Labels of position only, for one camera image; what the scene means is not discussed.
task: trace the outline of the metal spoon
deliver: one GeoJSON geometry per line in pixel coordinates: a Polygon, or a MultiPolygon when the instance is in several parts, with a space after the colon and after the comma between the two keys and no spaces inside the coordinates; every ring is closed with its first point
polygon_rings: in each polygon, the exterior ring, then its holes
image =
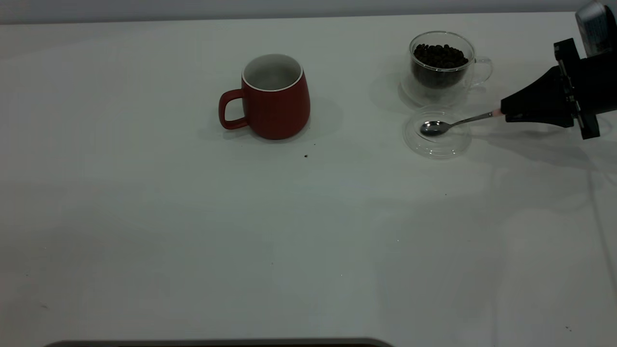
{"type": "Polygon", "coordinates": [[[441,120],[431,120],[429,122],[424,122],[424,124],[420,126],[420,132],[422,133],[422,135],[426,135],[426,136],[443,135],[448,130],[450,130],[450,128],[456,127],[457,125],[461,125],[464,123],[469,123],[475,120],[481,120],[485,118],[498,117],[500,115],[503,115],[503,113],[501,113],[500,109],[496,109],[496,110],[487,112],[485,114],[477,115],[476,117],[459,120],[458,122],[454,124],[448,124],[446,122],[442,122],[441,120]]]}

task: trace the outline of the double-walled glass cup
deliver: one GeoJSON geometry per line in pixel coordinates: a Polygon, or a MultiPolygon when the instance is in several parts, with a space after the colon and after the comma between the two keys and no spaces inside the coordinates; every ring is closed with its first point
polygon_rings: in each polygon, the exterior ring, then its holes
{"type": "Polygon", "coordinates": [[[491,76],[492,62],[487,57],[476,55],[473,45],[464,37],[448,31],[429,31],[418,35],[409,44],[401,87],[405,94],[419,105],[454,105],[463,100],[472,86],[484,83],[491,76]],[[415,49],[421,45],[449,45],[460,50],[468,62],[459,67],[443,69],[421,62],[415,49]],[[484,64],[486,69],[475,74],[476,65],[484,64]]]}

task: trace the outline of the coffee beans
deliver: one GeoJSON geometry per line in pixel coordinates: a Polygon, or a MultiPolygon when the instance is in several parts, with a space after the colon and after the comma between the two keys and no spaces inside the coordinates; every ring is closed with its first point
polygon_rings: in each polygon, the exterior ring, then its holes
{"type": "Polygon", "coordinates": [[[419,44],[413,51],[413,55],[422,63],[439,69],[454,69],[469,62],[461,50],[449,45],[419,44]]]}

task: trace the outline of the clear plastic lid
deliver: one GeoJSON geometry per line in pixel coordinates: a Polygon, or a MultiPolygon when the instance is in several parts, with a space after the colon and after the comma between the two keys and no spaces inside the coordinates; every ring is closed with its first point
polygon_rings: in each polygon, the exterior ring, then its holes
{"type": "Polygon", "coordinates": [[[457,125],[439,136],[425,136],[420,133],[420,127],[432,120],[453,124],[463,120],[463,117],[447,106],[428,105],[416,110],[403,126],[403,138],[412,151],[431,159],[450,159],[463,154],[469,148],[469,125],[457,125]]]}

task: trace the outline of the white table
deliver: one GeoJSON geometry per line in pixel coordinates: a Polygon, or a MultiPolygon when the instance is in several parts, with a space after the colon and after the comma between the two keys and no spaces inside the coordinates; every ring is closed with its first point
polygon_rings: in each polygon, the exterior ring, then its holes
{"type": "Polygon", "coordinates": [[[554,42],[584,55],[573,13],[1,27],[0,346],[614,346],[617,118],[589,141],[487,120],[464,156],[420,157],[397,63],[429,30],[493,59],[470,112],[555,65],[554,42]],[[269,52],[310,86],[289,141],[216,115],[269,52]]]}

